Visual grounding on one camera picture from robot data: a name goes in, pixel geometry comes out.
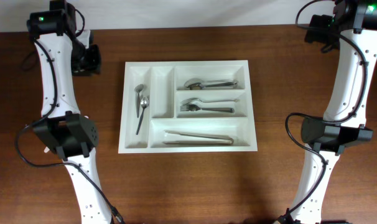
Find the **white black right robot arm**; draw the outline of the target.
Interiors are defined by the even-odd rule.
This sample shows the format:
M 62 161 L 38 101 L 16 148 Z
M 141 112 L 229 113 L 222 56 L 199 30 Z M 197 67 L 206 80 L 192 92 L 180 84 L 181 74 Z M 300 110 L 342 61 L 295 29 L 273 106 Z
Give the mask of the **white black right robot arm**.
M 305 159 L 292 205 L 276 223 L 321 223 L 322 204 L 335 164 L 348 147 L 371 140 L 366 104 L 377 62 L 377 1 L 338 0 L 333 14 L 314 15 L 305 41 L 323 43 L 323 53 L 340 52 L 332 96 L 323 116 L 298 113 Z

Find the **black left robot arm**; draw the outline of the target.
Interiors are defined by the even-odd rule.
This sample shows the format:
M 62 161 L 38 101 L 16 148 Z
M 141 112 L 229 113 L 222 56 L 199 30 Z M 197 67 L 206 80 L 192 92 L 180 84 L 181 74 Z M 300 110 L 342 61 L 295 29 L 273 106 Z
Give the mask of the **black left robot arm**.
M 77 29 L 78 10 L 67 1 L 50 1 L 49 10 L 27 21 L 39 56 L 43 102 L 32 124 L 36 136 L 61 160 L 71 178 L 82 223 L 113 223 L 96 168 L 98 130 L 83 116 L 75 99 L 73 77 L 99 74 L 101 54 L 90 30 Z

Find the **metal tongs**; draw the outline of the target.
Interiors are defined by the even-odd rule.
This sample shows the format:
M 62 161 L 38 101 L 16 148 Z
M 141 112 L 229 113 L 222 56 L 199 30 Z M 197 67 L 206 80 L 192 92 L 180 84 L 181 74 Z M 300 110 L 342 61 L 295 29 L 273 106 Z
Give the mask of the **metal tongs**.
M 192 138 L 192 140 L 163 141 L 162 143 L 166 145 L 230 146 L 235 141 L 229 136 L 221 135 L 186 133 L 178 131 L 165 131 L 165 133 Z

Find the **dark-handled metal fork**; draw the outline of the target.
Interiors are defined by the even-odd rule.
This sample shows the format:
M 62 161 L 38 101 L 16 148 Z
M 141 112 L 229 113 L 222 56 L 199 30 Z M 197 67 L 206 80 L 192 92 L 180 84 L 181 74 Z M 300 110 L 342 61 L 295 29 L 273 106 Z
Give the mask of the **dark-handled metal fork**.
M 222 112 L 222 113 L 235 112 L 233 108 L 205 108 L 205 107 L 200 107 L 195 104 L 182 105 L 180 106 L 179 111 L 215 111 L 215 112 Z

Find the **large metal spoon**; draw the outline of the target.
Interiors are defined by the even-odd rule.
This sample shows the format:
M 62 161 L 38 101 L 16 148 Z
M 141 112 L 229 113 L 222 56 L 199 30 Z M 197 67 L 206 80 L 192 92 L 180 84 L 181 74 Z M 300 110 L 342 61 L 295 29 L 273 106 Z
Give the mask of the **large metal spoon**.
M 202 79 L 199 79 L 199 78 L 192 78 L 188 81 L 186 81 L 184 83 L 184 87 L 187 88 L 188 85 L 191 85 L 191 84 L 194 84 L 194 83 L 222 83 L 222 82 L 237 82 L 238 83 L 238 80 L 234 80 L 234 79 L 227 79 L 227 80 L 202 80 Z
M 222 83 L 194 83 L 188 85 L 189 90 L 205 90 L 212 88 L 236 88 L 238 86 L 237 82 L 222 82 Z

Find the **small teaspoon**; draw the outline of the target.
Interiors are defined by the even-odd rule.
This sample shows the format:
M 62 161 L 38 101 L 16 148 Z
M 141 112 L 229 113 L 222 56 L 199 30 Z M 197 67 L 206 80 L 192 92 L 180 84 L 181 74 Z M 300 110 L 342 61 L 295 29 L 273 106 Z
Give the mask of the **small teaspoon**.
M 139 84 L 134 89 L 135 94 L 136 94 L 136 101 L 135 101 L 135 103 L 136 103 L 136 115 L 137 115 L 137 118 L 139 117 L 139 109 L 140 109 L 140 102 L 141 102 L 140 92 L 143 91 L 143 89 L 144 89 L 144 84 Z
M 140 102 L 140 106 L 141 106 L 142 112 L 141 112 L 141 115 L 139 117 L 139 122 L 138 122 L 137 130 L 136 130 L 136 135 L 138 135 L 139 132 L 140 132 L 140 129 L 141 129 L 141 126 L 142 126 L 142 122 L 143 122 L 143 119 L 144 119 L 144 112 L 145 112 L 146 108 L 149 106 L 149 97 L 148 96 L 143 96 L 142 97 L 141 102 Z

